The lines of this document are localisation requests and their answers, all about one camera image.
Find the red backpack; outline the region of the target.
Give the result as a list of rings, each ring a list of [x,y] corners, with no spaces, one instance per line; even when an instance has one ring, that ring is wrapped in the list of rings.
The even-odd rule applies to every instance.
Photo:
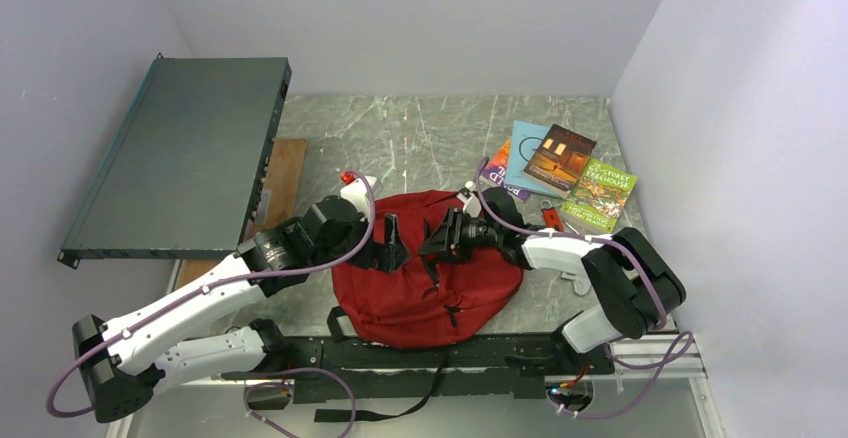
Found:
[[[333,291],[360,338],[400,349],[434,348],[475,335],[524,278],[493,248],[435,270],[432,278],[419,256],[392,273],[344,263],[332,270]]]

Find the dark house cover book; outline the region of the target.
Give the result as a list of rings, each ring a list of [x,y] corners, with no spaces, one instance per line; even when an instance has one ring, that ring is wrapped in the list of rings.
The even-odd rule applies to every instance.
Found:
[[[534,149],[523,174],[566,198],[581,177],[596,144],[593,139],[553,124]]]

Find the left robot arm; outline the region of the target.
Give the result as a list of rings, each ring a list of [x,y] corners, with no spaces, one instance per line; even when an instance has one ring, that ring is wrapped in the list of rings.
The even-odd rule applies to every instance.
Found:
[[[256,233],[210,271],[135,312],[73,324],[76,370],[99,423],[122,419],[157,393],[230,371],[279,375],[284,338],[260,320],[235,332],[195,338],[203,325],[299,285],[310,274],[350,264],[390,272],[409,257],[396,214],[377,215],[367,198],[330,195],[301,217]]]

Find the light blue booklet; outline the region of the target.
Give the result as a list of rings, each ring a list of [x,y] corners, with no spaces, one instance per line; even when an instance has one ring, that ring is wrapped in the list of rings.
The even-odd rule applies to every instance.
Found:
[[[510,154],[506,173],[506,183],[514,185],[530,192],[555,197],[557,193],[550,187],[545,186],[531,178],[528,178],[524,169],[533,157],[536,149],[542,143],[550,126],[532,124],[524,121],[514,121],[511,135]]]

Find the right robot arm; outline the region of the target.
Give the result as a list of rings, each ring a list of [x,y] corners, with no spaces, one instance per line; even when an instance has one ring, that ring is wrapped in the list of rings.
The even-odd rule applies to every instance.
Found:
[[[559,325],[551,336],[557,369],[574,373],[590,351],[612,341],[639,339],[664,327],[687,292],[664,259],[636,228],[613,234],[578,235],[527,223],[515,200],[501,188],[469,192],[479,211],[449,207],[442,222],[424,228],[417,253],[429,266],[467,264],[492,251],[505,265],[553,270],[587,279],[598,300]]]

